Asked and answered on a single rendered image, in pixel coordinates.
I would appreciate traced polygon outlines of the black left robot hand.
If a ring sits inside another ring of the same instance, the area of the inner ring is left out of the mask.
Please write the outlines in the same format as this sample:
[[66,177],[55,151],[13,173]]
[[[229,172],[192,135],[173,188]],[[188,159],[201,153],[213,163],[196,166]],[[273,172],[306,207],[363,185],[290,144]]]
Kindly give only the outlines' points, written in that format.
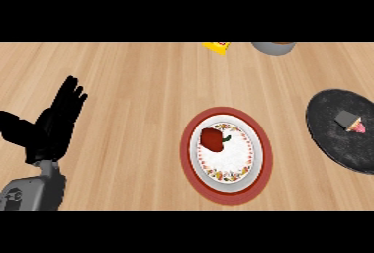
[[25,148],[25,163],[41,160],[59,161],[65,156],[87,94],[69,76],[60,86],[52,105],[43,110],[31,123],[16,115],[0,111],[0,136]]

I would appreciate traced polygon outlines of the white floral-rimmed plate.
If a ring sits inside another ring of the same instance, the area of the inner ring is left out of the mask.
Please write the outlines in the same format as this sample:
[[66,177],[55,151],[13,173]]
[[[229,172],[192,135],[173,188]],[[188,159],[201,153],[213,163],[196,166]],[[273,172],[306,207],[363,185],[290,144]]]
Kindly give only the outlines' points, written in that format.
[[[208,128],[220,135],[219,152],[201,144],[201,134]],[[263,146],[254,128],[235,116],[207,117],[192,129],[188,158],[196,178],[213,190],[239,192],[254,184],[263,166]]]

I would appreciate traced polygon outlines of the grey pan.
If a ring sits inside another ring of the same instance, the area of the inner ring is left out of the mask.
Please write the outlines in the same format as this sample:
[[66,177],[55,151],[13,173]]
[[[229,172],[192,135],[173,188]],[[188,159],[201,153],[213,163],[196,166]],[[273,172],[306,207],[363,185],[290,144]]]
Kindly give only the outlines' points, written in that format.
[[295,47],[295,43],[294,42],[287,42],[287,43],[253,42],[253,46],[266,55],[282,56],[293,51]]

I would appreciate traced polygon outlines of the dark grey round plate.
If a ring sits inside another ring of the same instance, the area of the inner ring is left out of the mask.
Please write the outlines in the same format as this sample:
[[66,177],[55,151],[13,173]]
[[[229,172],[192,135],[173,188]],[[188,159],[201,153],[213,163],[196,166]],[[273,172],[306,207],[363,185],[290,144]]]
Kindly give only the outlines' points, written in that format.
[[[363,133],[346,131],[334,120],[341,111],[361,118]],[[310,98],[306,122],[312,140],[331,160],[374,175],[374,102],[352,91],[322,90]]]

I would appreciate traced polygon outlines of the red bell pepper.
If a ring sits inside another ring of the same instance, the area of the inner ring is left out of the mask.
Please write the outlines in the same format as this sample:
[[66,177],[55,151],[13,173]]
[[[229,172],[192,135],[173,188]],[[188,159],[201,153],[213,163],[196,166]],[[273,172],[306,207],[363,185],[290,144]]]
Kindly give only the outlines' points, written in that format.
[[211,152],[223,150],[223,142],[230,140],[229,135],[223,135],[214,128],[204,128],[199,133],[199,145]]

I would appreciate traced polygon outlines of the yellow packet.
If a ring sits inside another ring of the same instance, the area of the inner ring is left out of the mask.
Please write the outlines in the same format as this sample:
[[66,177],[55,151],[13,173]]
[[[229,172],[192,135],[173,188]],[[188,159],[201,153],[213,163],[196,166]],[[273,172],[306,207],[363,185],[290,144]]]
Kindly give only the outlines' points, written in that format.
[[219,55],[226,53],[229,42],[204,42],[201,44],[208,50],[216,52]]

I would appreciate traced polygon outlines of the red round placemat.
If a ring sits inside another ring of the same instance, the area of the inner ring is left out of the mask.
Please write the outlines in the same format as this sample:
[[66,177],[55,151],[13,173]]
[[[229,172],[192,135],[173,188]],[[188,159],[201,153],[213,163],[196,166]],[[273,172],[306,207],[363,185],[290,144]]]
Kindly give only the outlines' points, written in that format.
[[[196,176],[196,172],[193,171],[192,162],[189,158],[189,148],[191,148],[191,137],[192,131],[196,129],[196,125],[202,123],[204,120],[210,119],[213,116],[232,116],[238,120],[242,120],[244,123],[254,129],[254,135],[260,141],[260,151],[263,153],[263,161],[260,163],[260,172],[259,176],[254,179],[254,182],[250,183],[242,190],[233,192],[223,192],[220,190],[214,190],[202,179]],[[239,110],[229,108],[229,107],[214,107],[202,112],[199,112],[193,118],[191,119],[189,123],[186,124],[185,132],[182,135],[180,141],[180,162],[183,166],[183,171],[186,174],[186,179],[199,192],[199,194],[223,205],[241,205],[253,200],[257,195],[261,193],[272,174],[272,165],[273,165],[273,153],[272,153],[272,146],[267,135],[261,129],[261,126],[256,122],[256,120]]]

